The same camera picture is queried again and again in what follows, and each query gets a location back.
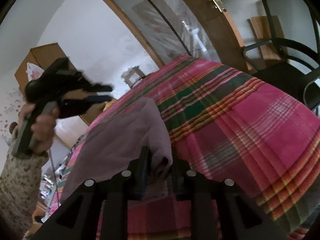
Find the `left forearm in floral sleeve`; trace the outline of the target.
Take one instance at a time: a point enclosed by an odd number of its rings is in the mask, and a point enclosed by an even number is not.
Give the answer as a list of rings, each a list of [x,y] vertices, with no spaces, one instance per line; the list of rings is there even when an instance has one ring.
[[[1,239],[22,239],[31,228],[41,182],[42,166],[47,152],[33,154],[30,159],[12,155],[18,129],[14,129],[7,159],[1,172]]]

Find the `person's left hand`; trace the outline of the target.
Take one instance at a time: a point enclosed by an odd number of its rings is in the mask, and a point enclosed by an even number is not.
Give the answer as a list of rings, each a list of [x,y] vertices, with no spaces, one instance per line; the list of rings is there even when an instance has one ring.
[[[30,158],[32,154],[42,154],[53,144],[56,120],[59,110],[51,102],[43,110],[26,103],[18,117],[18,137],[14,155],[19,158]]]

